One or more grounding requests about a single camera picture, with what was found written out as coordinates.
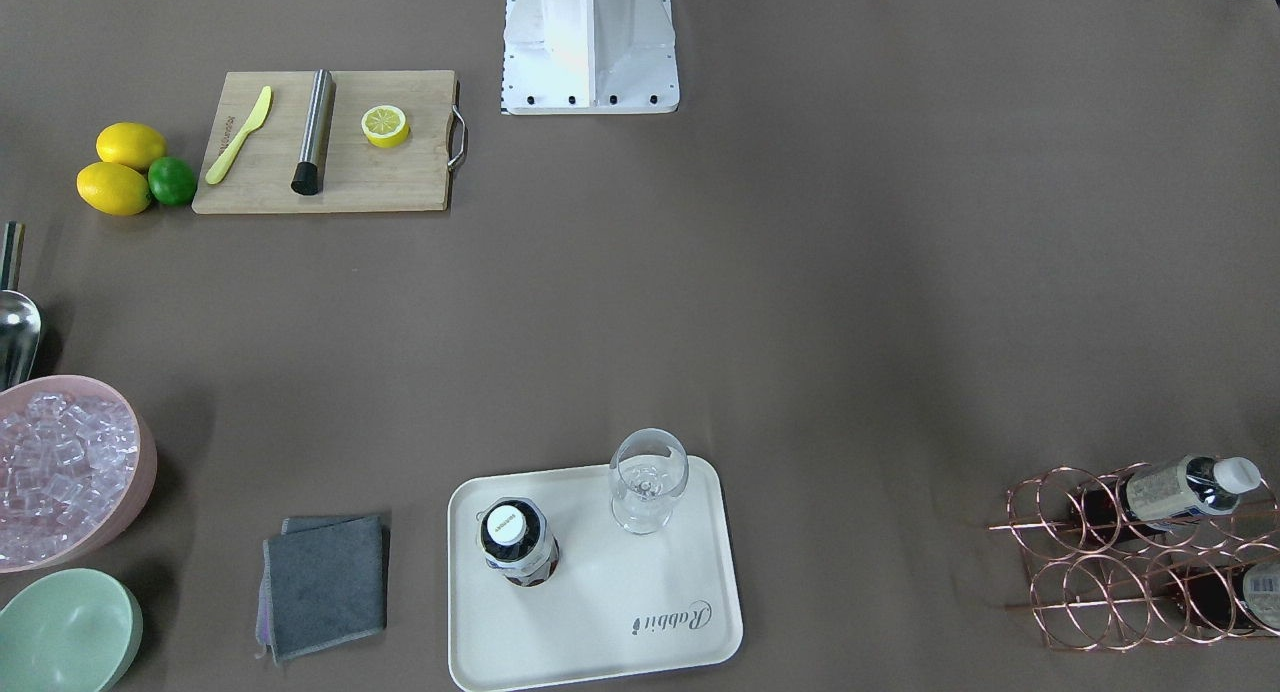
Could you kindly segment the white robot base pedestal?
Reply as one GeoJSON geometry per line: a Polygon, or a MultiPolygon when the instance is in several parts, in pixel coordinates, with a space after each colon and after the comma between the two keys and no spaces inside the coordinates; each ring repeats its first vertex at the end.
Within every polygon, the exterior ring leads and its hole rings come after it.
{"type": "Polygon", "coordinates": [[[680,107],[671,0],[506,0],[503,43],[507,115],[680,107]]]}

